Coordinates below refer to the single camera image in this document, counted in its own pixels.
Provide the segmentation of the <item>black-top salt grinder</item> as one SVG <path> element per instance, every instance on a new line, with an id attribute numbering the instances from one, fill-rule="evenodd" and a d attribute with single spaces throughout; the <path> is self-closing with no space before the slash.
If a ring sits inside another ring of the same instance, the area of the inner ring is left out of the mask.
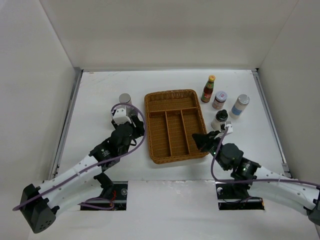
<path id="1" fill-rule="evenodd" d="M 215 131 L 221 131 L 221 125 L 228 120 L 228 113 L 225 109 L 219 110 L 211 122 L 211 127 Z"/>

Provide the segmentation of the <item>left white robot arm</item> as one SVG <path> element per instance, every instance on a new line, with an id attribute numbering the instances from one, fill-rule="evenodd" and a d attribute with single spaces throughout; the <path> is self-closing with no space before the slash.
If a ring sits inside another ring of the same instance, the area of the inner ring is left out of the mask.
<path id="1" fill-rule="evenodd" d="M 144 122 L 134 115 L 129 121 L 114 124 L 111 136 L 98 144 L 72 168 L 39 186 L 27 185 L 17 209 L 33 233 L 38 234 L 53 224 L 56 218 L 74 205 L 84 205 L 89 199 L 108 199 L 114 183 L 106 170 L 137 148 L 138 138 L 145 137 Z"/>

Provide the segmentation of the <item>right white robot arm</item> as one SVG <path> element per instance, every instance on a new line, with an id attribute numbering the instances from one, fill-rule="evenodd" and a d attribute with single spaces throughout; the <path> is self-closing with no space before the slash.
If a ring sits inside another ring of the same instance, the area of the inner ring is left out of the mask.
<path id="1" fill-rule="evenodd" d="M 234 143 L 223 143 L 225 132 L 194 133 L 192 138 L 199 151 L 213 157 L 210 172 L 217 163 L 230 171 L 229 179 L 212 175 L 216 182 L 232 186 L 238 198 L 246 195 L 268 199 L 301 213 L 315 225 L 320 224 L 320 186 L 317 183 L 288 178 L 244 157 Z"/>

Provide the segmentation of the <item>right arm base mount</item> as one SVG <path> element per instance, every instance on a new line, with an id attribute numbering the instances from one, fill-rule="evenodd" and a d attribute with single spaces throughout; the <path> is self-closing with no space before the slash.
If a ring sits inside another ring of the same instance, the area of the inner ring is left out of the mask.
<path id="1" fill-rule="evenodd" d="M 265 210 L 260 197 L 250 196 L 241 184 L 215 184 L 218 208 L 221 211 Z"/>

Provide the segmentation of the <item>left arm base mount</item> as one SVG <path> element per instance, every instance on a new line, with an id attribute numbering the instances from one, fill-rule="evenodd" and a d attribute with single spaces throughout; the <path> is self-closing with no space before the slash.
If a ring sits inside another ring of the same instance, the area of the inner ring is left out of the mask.
<path id="1" fill-rule="evenodd" d="M 112 181 L 105 173 L 94 177 L 102 191 L 98 197 L 80 203 L 81 211 L 125 211 L 127 209 L 127 181 Z"/>

